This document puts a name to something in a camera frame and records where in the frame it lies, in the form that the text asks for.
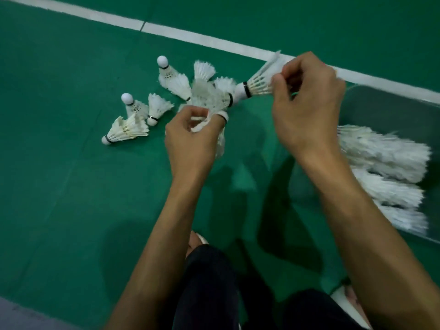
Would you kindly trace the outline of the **person's black shorts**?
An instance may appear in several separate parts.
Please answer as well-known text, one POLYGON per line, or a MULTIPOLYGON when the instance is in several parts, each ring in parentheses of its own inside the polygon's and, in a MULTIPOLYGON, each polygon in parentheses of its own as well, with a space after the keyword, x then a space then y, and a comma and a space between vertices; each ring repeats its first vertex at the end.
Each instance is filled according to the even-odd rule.
POLYGON ((256 278, 238 282, 226 255, 202 244, 186 258, 179 285, 159 318, 159 330, 239 330, 239 288, 250 302, 246 329, 365 330, 328 294, 316 289, 292 294, 279 324, 256 278))

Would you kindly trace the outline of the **pile of loose white shuttlecocks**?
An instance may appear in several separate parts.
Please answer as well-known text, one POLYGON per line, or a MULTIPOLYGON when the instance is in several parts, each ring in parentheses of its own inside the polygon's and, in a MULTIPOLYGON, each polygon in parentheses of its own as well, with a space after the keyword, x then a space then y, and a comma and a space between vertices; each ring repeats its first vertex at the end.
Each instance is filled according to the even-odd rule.
MULTIPOLYGON (((234 97, 230 91, 234 84, 233 79, 220 77, 211 81, 216 74, 211 63, 200 60, 194 62, 192 85, 185 74, 169 64, 167 57, 159 56, 157 65, 160 85, 185 102, 181 107, 194 105, 209 110, 206 118, 195 117, 195 120, 202 122, 192 129, 193 132, 198 132, 206 125, 213 113, 220 113, 234 105, 234 97)), ((121 101, 125 105, 127 118, 119 116, 113 122, 110 130, 101 139, 105 145, 148 136, 149 127, 157 125, 158 120, 174 107, 173 103, 154 93, 148 95, 147 104, 134 99, 129 93, 124 93, 121 101)))

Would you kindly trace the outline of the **person's right hand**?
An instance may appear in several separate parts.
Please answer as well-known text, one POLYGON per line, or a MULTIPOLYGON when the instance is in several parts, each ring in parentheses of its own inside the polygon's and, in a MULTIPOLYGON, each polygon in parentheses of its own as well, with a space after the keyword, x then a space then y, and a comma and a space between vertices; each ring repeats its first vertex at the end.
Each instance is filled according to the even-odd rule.
POLYGON ((290 60, 281 72, 290 89, 290 107, 273 117, 279 141, 297 160, 339 155, 338 120, 346 84, 313 52, 290 60))

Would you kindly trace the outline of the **person's white shoe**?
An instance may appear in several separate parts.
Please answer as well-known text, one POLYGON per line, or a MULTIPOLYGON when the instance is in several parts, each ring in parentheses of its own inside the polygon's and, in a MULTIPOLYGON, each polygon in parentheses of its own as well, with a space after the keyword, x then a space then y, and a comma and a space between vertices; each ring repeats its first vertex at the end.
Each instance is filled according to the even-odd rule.
POLYGON ((345 281, 330 295, 333 301, 360 327, 372 330, 371 324, 360 305, 350 281, 345 281))

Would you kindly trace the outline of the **person's left hand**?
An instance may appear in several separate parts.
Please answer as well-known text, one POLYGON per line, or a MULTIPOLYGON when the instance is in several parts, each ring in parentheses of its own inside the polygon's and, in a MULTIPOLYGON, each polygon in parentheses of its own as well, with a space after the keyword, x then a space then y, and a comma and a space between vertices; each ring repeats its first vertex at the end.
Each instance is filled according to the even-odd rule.
POLYGON ((165 146, 173 181, 177 184, 203 184, 210 173, 217 151, 217 141, 203 136, 203 129, 193 133, 192 116, 208 116, 202 107, 186 105, 165 127, 165 146))

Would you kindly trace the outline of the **person's left knee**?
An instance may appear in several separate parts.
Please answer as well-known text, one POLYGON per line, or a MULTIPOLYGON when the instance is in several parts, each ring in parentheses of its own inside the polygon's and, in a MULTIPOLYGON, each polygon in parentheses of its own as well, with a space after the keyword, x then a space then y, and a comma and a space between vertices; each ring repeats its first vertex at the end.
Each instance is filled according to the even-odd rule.
POLYGON ((187 258, 196 248, 208 244, 209 242, 203 236, 195 231, 191 231, 185 258, 187 258))

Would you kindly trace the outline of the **person's left forearm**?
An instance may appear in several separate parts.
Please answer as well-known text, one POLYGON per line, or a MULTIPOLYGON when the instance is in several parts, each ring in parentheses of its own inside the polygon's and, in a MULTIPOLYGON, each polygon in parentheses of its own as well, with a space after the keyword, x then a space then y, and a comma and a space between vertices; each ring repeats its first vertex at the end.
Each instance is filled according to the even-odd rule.
POLYGON ((203 184, 172 184, 162 212, 104 330, 156 330, 179 283, 203 184))

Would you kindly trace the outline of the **person's right forearm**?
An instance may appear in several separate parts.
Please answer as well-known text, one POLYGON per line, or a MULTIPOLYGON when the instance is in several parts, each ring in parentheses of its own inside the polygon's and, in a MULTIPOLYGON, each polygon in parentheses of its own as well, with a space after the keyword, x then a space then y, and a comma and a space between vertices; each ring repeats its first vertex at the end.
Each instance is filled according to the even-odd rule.
POLYGON ((339 148, 295 149, 292 155, 319 193, 371 326, 440 330, 440 288, 361 187, 339 148))

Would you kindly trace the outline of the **clear plastic storage box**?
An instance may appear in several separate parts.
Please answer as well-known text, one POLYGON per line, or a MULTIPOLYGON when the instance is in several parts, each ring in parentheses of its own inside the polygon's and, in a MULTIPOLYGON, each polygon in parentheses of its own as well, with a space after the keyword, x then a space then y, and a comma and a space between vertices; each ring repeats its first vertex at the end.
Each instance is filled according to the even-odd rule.
POLYGON ((339 125, 370 127, 381 133, 427 144, 432 155, 419 186, 425 191, 421 212, 427 216, 426 234, 417 234, 440 245, 440 105, 405 98, 367 86, 346 90, 339 125))

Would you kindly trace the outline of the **nested white shuttlecock stack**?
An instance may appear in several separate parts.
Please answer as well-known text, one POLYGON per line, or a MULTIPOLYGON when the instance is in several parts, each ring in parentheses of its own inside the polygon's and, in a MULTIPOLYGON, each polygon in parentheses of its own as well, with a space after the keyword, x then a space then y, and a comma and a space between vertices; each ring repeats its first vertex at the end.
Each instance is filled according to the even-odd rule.
POLYGON ((425 177, 432 154, 427 144, 393 133, 380 134, 369 127, 338 126, 338 139, 350 165, 413 184, 425 177))
POLYGON ((386 179, 363 168, 350 168, 366 193, 382 205, 417 209, 424 199, 424 191, 414 184, 386 179))
POLYGON ((427 236, 429 222, 422 212, 414 209, 384 206, 377 200, 373 200, 373 202, 395 228, 411 234, 427 236))

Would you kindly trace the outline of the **white feather shuttlecock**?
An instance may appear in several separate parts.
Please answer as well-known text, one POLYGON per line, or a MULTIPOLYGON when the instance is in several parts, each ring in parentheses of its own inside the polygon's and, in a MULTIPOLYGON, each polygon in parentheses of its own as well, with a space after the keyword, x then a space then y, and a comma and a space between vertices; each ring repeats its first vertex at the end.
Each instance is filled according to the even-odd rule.
POLYGON ((272 77, 282 72, 285 63, 286 58, 281 55, 281 51, 274 52, 254 75, 247 81, 236 85, 233 94, 234 102, 272 94, 272 77))
MULTIPOLYGON (((208 125, 208 123, 212 119, 213 115, 221 116, 225 120, 225 124, 228 123, 229 116, 228 116, 228 113, 226 111, 224 111, 224 110, 217 111, 217 112, 212 113, 212 114, 208 114, 207 117, 192 116, 190 118, 190 120, 192 122, 194 122, 194 127, 191 128, 191 132, 196 133, 196 132, 201 131, 201 129, 203 129, 206 125, 208 125)), ((219 133, 218 138, 217 138, 216 159, 221 158, 223 156, 223 154, 224 154, 225 143, 226 143, 226 139, 225 139, 225 134, 224 133, 225 133, 225 127, 222 128, 222 130, 219 133)))

